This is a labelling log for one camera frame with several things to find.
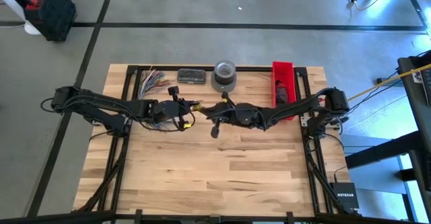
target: wooden table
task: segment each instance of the wooden table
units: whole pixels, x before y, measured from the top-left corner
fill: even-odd
[[[104,95],[121,97],[127,66],[110,66]],[[312,94],[327,86],[322,67],[307,70]],[[165,73],[176,85],[176,71]],[[271,107],[271,73],[237,72],[237,76],[237,86],[230,93],[235,103]],[[204,106],[219,102],[221,94],[212,89],[209,77],[207,73],[205,85],[179,84],[179,96],[203,100]],[[171,99],[167,90],[147,98]],[[265,133],[223,124],[218,139],[210,136],[211,121],[198,112],[195,116],[195,126],[182,133],[149,132],[133,124],[118,213],[133,214],[142,209],[145,214],[154,215],[282,217],[286,211],[292,211],[295,217],[314,216],[297,116],[279,122]],[[95,127],[93,135],[103,131],[102,126]],[[338,136],[334,130],[328,133]],[[102,182],[111,138],[104,135],[90,142],[75,209]],[[343,150],[332,138],[322,139],[321,147],[330,182],[333,172],[345,166]],[[337,179],[349,181],[346,168],[337,172]],[[323,211],[319,183],[317,190]],[[106,208],[111,195],[108,193]]]

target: gray concrete floor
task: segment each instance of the gray concrete floor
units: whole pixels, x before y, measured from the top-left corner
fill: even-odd
[[[73,1],[78,22],[95,22],[104,0]],[[363,7],[370,1],[359,0],[359,4]],[[431,1],[418,1],[424,11],[431,8]],[[112,0],[104,21],[422,25],[409,0],[381,0],[363,12],[347,2]],[[0,5],[0,21],[17,20]],[[92,31],[72,28],[66,42],[54,43],[27,35],[22,28],[0,28],[0,219],[26,212],[59,121],[58,115],[40,110],[39,103],[51,97],[55,88],[74,83]],[[102,28],[83,87],[100,92],[111,63],[213,65],[228,59],[237,65],[270,65],[291,61],[298,66],[324,66],[329,84],[352,96],[373,85],[373,79],[395,72],[399,57],[430,47],[429,36],[421,32]],[[392,88],[366,102],[345,124],[345,134],[390,139],[413,131],[416,125],[407,99],[401,98],[404,95],[403,89]],[[72,118],[40,214],[70,211],[91,130],[81,117]]]

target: gray object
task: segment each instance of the gray object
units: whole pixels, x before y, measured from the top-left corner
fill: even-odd
[[[236,68],[231,61],[220,61],[211,74],[211,85],[217,92],[231,92],[236,85]]]

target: black metal frame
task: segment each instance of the black metal frame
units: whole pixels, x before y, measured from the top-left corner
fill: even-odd
[[[132,99],[137,97],[137,91],[139,88],[139,82],[141,79],[142,72],[144,70],[148,70],[150,66],[137,66],[130,65],[127,68],[127,74],[125,78],[125,84],[123,87],[123,92],[121,99],[126,100],[129,94],[129,86],[131,84],[133,75],[135,75],[135,83],[133,86]],[[153,66],[153,69],[159,69],[163,71],[177,71],[180,68],[194,68],[194,69],[203,69],[206,71],[212,71],[212,66],[200,66],[200,67],[191,67],[191,66]],[[271,67],[237,67],[236,70],[238,72],[241,71],[252,71],[252,72],[271,72]],[[297,98],[300,99],[300,86],[299,79],[302,78],[304,82],[305,94],[309,96],[310,86],[308,82],[308,74],[305,67],[296,67],[295,74],[297,75],[295,80],[295,88]],[[130,130],[132,121],[126,122],[126,127]],[[104,182],[101,184],[99,189],[90,198],[88,203],[80,210],[72,211],[67,214],[59,214],[59,215],[47,215],[37,217],[38,207],[42,202],[42,198],[39,196],[35,196],[33,200],[33,211],[36,211],[36,215],[29,215],[26,218],[17,218],[17,219],[4,219],[0,220],[0,224],[12,224],[12,223],[100,223],[102,221],[111,221],[114,223],[117,219],[128,219],[135,220],[135,223],[157,223],[157,224],[174,224],[178,223],[178,221],[206,221],[210,224],[217,223],[250,223],[251,221],[266,221],[266,222],[284,222],[286,224],[293,224],[295,222],[314,222],[314,223],[357,223],[357,224],[365,224],[365,223],[401,223],[400,221],[392,221],[386,219],[375,219],[368,217],[359,217],[356,215],[340,215],[333,214],[333,203],[329,199],[329,195],[331,193],[323,192],[325,198],[325,207],[326,213],[322,213],[320,211],[319,200],[317,195],[316,181],[314,175],[319,179],[319,181],[326,181],[326,172],[325,172],[325,163],[323,161],[323,154],[321,151],[316,151],[316,158],[318,161],[318,169],[312,170],[309,165],[309,153],[306,151],[304,156],[306,159],[307,172],[308,172],[308,180],[310,184],[310,193],[312,197],[312,207],[315,214],[315,217],[294,217],[293,213],[287,212],[285,217],[241,217],[241,216],[189,216],[189,215],[145,215],[142,213],[142,210],[137,210],[135,214],[130,215],[120,215],[116,214],[117,205],[119,201],[120,189],[121,189],[121,180],[123,177],[124,171],[124,162],[127,154],[127,148],[129,146],[129,137],[130,131],[127,131],[127,136],[123,138],[123,144],[121,146],[121,153],[119,154],[118,159],[115,161],[115,151],[117,149],[117,145],[120,141],[118,137],[113,137],[111,141],[110,151],[108,154],[108,159],[106,161],[106,169],[104,174]],[[306,144],[308,139],[306,138],[307,129],[304,126],[301,126],[302,133],[302,142],[304,144],[304,148],[306,148]],[[315,140],[315,144],[320,145],[319,140]],[[112,202],[110,204],[110,208],[105,210],[106,206],[106,195],[107,195],[107,186],[112,182],[114,177],[116,176],[114,190],[112,193]],[[39,184],[39,188],[43,190],[44,193],[46,186],[44,183],[48,182],[50,175],[46,175],[45,179],[41,180]],[[98,202],[97,211],[92,211]]]

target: small black box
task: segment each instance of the small black box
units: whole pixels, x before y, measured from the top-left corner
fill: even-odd
[[[356,189],[354,183],[331,183],[338,200],[343,203],[347,209],[358,209],[358,197],[356,196]]]

